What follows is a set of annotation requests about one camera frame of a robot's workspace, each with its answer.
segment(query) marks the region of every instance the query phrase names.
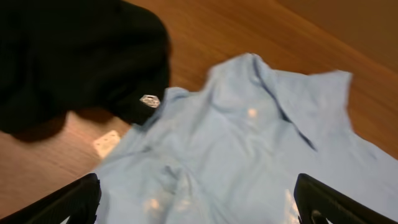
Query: black plastic object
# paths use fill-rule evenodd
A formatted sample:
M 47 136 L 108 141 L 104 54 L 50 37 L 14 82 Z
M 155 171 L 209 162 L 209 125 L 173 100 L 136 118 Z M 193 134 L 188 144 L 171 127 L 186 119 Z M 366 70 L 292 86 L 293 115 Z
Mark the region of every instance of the black plastic object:
M 100 204 L 100 181 L 88 174 L 0 220 L 0 224 L 93 224 Z
M 301 224 L 397 224 L 307 174 L 298 175 L 294 198 Z

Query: white tag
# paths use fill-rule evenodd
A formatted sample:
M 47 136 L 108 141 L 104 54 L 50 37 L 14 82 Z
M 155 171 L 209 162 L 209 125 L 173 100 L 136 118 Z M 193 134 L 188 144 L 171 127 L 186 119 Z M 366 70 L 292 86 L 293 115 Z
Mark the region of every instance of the white tag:
M 93 142 L 98 155 L 104 159 L 119 143 L 120 137 L 117 131 L 112 130 Z
M 139 100 L 145 103 L 147 106 L 150 106 L 151 108 L 157 108 L 160 105 L 160 100 L 157 96 L 144 95 Z

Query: wooden surface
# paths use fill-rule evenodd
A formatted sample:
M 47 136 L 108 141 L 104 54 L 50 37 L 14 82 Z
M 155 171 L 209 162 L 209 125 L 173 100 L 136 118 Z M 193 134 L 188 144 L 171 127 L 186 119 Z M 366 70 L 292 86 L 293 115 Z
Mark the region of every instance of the wooden surface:
M 398 1 L 278 1 L 375 61 L 398 72 Z
M 349 115 L 355 130 L 398 157 L 398 74 L 274 0 L 131 2 L 166 25 L 173 86 L 199 90 L 212 65 L 245 52 L 281 70 L 346 70 L 354 73 Z M 89 172 L 100 162 L 91 142 L 112 129 L 124 133 L 128 125 L 117 118 L 96 123 L 70 114 L 62 131 L 44 141 L 25 143 L 0 134 L 0 217 Z

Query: light blue shirt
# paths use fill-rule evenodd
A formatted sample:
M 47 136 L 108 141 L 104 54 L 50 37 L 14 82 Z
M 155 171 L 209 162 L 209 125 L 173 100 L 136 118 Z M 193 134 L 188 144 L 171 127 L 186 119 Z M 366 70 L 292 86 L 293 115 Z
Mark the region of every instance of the light blue shirt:
M 244 54 L 199 92 L 169 88 L 95 170 L 103 223 L 298 223 L 306 173 L 398 221 L 398 162 L 351 128 L 351 75 L 302 75 Z

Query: wooden table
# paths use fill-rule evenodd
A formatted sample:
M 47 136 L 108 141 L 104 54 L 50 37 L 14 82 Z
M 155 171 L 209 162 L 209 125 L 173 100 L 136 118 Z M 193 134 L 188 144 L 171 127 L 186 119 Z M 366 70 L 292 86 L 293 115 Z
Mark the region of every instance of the wooden table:
M 172 86 L 200 90 L 212 65 L 245 52 L 259 54 L 280 70 L 306 74 L 346 70 L 354 74 L 348 111 L 356 132 L 398 158 L 396 71 L 274 0 L 131 2 L 156 13 L 169 31 Z M 101 110 L 80 113 L 68 114 L 62 130 L 43 141 L 21 142 L 0 134 L 0 217 L 92 170 L 101 160 L 92 141 L 112 129 L 123 134 L 129 128 Z M 97 121 L 90 120 L 95 116 Z

